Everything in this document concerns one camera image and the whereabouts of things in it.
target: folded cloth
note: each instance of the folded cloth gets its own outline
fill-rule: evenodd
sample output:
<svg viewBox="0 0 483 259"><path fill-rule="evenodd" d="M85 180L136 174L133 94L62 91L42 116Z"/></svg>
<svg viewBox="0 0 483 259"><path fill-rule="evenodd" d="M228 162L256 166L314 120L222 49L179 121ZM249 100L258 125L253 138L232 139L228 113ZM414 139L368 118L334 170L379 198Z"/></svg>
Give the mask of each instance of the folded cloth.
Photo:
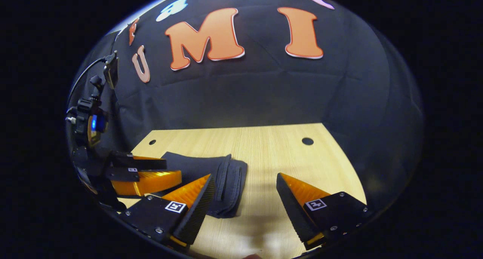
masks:
<svg viewBox="0 0 483 259"><path fill-rule="evenodd" d="M236 215L245 185L248 167L245 162L231 159L231 154L213 158L196 158L166 152L162 158L166 159L169 170L181 171L181 185L211 173L215 178L216 189L207 214L216 218L232 218ZM179 187L178 185L155 194L162 196Z"/></svg>

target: wooden table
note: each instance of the wooden table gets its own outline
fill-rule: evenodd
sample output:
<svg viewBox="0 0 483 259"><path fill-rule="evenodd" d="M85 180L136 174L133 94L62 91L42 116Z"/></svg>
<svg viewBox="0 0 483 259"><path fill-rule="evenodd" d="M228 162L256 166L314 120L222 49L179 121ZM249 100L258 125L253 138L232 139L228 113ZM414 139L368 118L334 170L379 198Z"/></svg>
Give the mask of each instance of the wooden table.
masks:
<svg viewBox="0 0 483 259"><path fill-rule="evenodd" d="M302 138L314 141L310 146ZM282 172L330 194L345 191L366 204L357 174L322 123L263 127L154 130L133 154L160 158L165 152L192 157L232 154L248 164L235 218L206 216L190 251L218 259L291 259L305 252L276 190ZM127 207L138 199L122 199Z"/></svg>

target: letter m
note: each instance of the letter m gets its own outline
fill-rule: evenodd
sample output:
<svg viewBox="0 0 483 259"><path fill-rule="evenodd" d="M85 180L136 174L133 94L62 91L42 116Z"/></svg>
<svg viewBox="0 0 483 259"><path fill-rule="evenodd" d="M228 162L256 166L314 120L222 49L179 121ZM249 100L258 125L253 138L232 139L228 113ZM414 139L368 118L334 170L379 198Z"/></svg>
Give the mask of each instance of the letter m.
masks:
<svg viewBox="0 0 483 259"><path fill-rule="evenodd" d="M208 41L211 50L208 58L213 61L239 58L245 49L238 45L233 27L233 17L238 13L236 8L224 8L207 15L199 31L187 22L180 22L169 27L165 34L171 40L173 62L171 70L181 70L189 66L190 60L185 56L183 48L197 62L203 61Z"/></svg>

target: black background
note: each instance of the black background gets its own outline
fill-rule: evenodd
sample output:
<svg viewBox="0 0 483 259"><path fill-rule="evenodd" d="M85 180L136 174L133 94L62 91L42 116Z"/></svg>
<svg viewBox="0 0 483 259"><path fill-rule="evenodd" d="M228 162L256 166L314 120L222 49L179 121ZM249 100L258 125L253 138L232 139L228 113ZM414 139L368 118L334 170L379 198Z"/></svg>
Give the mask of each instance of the black background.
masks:
<svg viewBox="0 0 483 259"><path fill-rule="evenodd" d="M113 257L114 252L163 257L95 207L69 162L63 128L67 93L84 57L120 20L150 1L3 3L9 125L3 178L5 209L12 213L4 221L7 257ZM423 96L426 130L421 163L405 192L375 223L326 257L450 257L453 252L481 257L476 117L482 71L481 51L473 49L481 44L481 2L334 1L379 29L407 60Z"/></svg>

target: black fabric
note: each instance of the black fabric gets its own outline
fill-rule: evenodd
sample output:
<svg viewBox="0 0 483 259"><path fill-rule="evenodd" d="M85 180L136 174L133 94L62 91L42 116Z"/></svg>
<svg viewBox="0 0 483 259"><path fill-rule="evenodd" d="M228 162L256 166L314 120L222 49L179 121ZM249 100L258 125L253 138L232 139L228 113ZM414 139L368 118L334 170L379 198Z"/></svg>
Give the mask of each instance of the black fabric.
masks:
<svg viewBox="0 0 483 259"><path fill-rule="evenodd" d="M248 167L245 162L231 159L231 154L213 158L195 158L166 152L162 158L166 159L170 170L181 171L181 185L212 174L215 179L215 194L207 214L216 218L232 218L236 215L245 186ZM168 194L181 185L156 194L160 196Z"/></svg>
<svg viewBox="0 0 483 259"><path fill-rule="evenodd" d="M325 1L335 10L312 0L187 0L185 9L156 22L174 1L140 16L131 46L128 28L114 42L119 82L115 94L103 95L115 119L104 145L131 150L152 130L321 122L355 168L368 205L382 210L393 202L418 162L424 118L414 78L384 36L332 0ZM290 30L279 7L316 15L323 58L286 54ZM221 8L237 8L233 24L245 55L212 61L205 54L201 63L190 58L188 68L171 70L166 29L185 21L198 30ZM131 62L140 45L148 83ZM208 42L205 53L210 48Z"/></svg>

